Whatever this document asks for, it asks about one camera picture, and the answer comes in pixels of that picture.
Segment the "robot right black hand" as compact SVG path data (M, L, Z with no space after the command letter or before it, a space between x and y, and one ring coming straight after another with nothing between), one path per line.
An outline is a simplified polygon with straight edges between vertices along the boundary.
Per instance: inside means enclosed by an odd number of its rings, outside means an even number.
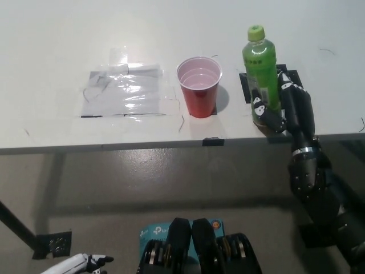
M275 111L269 108L255 88L252 91L253 117L278 134L284 131L291 134L293 151L306 147L318 150L320 145L315 137L310 94L302 86L294 83L283 71L279 71L277 79L281 109Z

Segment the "robot left white hand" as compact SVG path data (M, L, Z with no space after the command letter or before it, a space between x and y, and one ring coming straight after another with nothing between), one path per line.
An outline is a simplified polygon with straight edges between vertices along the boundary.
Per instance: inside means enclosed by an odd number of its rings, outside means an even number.
M111 263L114 258L107 255L88 255L86 253L79 253L73 257L61 261L53 265L49 269L42 272L42 274L49 273L107 273L101 268L106 263Z

